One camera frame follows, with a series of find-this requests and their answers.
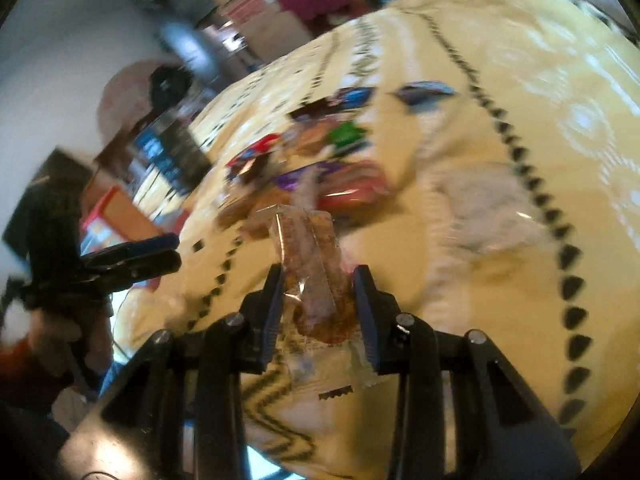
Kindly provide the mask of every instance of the white wall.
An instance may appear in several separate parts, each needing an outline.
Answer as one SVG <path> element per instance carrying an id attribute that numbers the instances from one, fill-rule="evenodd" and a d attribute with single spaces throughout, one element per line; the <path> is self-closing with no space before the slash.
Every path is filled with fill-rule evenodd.
<path id="1" fill-rule="evenodd" d="M 0 233 L 53 148 L 91 157 L 100 152 L 96 109 L 102 90 L 123 67 L 161 54 L 153 33 L 126 3 L 0 66 Z M 18 270 L 0 244 L 0 292 L 8 273 Z"/>

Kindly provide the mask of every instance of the purple wrapper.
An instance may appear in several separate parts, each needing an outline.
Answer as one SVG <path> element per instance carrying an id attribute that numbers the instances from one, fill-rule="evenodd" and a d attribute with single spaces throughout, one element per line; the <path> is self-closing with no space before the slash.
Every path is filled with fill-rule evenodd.
<path id="1" fill-rule="evenodd" d="M 328 174 L 344 168 L 345 164 L 343 162 L 331 162 L 327 160 L 316 162 L 315 164 L 310 164 L 309 166 L 305 166 L 304 168 L 299 168 L 298 170 L 289 171 L 289 173 L 278 175 L 274 177 L 273 183 L 280 189 L 283 189 L 285 191 L 293 191 L 298 186 L 298 180 L 300 179 L 302 174 L 311 166 L 318 167 L 318 173 L 320 175 L 320 179 L 322 179 Z"/>

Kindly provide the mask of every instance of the table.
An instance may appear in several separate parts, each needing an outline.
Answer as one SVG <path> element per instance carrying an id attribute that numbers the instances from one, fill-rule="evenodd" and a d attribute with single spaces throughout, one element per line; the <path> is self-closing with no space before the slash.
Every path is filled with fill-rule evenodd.
<path id="1" fill-rule="evenodd" d="M 345 86 L 377 86 L 358 118 L 372 131 L 372 147 L 358 157 L 380 161 L 396 195 L 341 247 L 436 329 L 485 330 L 573 436 L 586 465 L 638 394 L 639 72 L 634 42 L 586 2 L 399 0 L 232 85 L 192 133 L 211 160 L 224 162 L 286 129 L 286 112 L 302 103 Z M 442 80 L 458 95 L 414 113 L 389 95 L 421 79 Z M 514 169 L 546 239 L 478 258 L 460 274 L 438 179 L 488 162 Z M 180 316 L 165 320 L 177 333 L 237 310 L 276 260 L 269 240 L 247 242 L 235 227 L 215 227 L 222 166 L 193 198 L 182 270 L 157 293 L 187 298 Z M 123 305 L 115 335 L 127 351 L 162 326 L 162 316 L 147 319 L 148 312 L 135 298 Z M 308 478 L 381 478 L 395 381 L 358 376 L 362 387 L 319 400 L 318 388 L 331 389 L 334 378 L 305 388 L 278 352 L 263 378 L 243 378 L 252 446 Z M 354 377 L 367 373 L 358 352 L 345 347 L 338 363 L 349 362 Z M 326 364 L 316 357 L 310 366 L 321 372 Z"/>

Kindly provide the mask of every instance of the hand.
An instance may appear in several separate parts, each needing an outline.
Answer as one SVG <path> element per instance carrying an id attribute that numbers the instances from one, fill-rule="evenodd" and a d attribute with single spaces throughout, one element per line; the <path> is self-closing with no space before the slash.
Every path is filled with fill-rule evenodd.
<path id="1" fill-rule="evenodd" d="M 108 312 L 95 316 L 92 327 L 87 331 L 88 352 L 84 363 L 98 375 L 102 375 L 111 365 L 111 327 Z M 31 324 L 27 341 L 31 352 L 42 367 L 51 375 L 60 377 L 68 370 L 63 344 L 77 341 L 82 337 L 80 327 L 72 320 L 37 309 L 31 314 Z"/>

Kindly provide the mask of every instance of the yellow tablecloth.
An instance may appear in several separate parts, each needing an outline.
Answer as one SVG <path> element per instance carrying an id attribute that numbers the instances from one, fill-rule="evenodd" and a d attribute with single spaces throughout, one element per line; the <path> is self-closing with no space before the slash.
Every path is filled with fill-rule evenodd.
<path id="1" fill-rule="evenodd" d="M 640 53 L 604 21 L 572 0 L 398 0 L 229 87 L 192 125 L 211 160 L 225 162 L 284 131 L 286 113 L 301 103 L 377 86 L 358 118 L 372 146 L 357 157 L 378 160 L 396 196 L 341 247 L 370 266 L 403 310 L 439 330 L 487 332 L 575 432 L 585 465 L 639 387 Z M 442 80 L 458 95 L 420 113 L 389 95 L 422 79 Z M 550 220 L 548 241 L 479 258 L 454 279 L 438 176 L 483 162 L 524 168 L 523 186 Z M 242 243 L 236 228 L 215 227 L 223 177 L 219 164 L 201 184 L 181 235 L 183 267 L 156 292 L 188 298 L 188 312 L 172 320 L 178 333 L 237 310 L 276 260 L 270 241 Z M 204 249 L 194 252 L 199 240 Z M 578 255 L 561 269 L 561 254 L 572 251 Z M 199 318 L 212 289 L 220 294 Z M 161 316 L 147 319 L 137 307 L 132 293 L 118 314 L 115 335 L 127 352 L 162 326 Z M 243 382 L 252 446 L 309 478 L 384 475 L 395 381 L 329 400 L 297 395 L 279 372 L 255 381 Z"/>

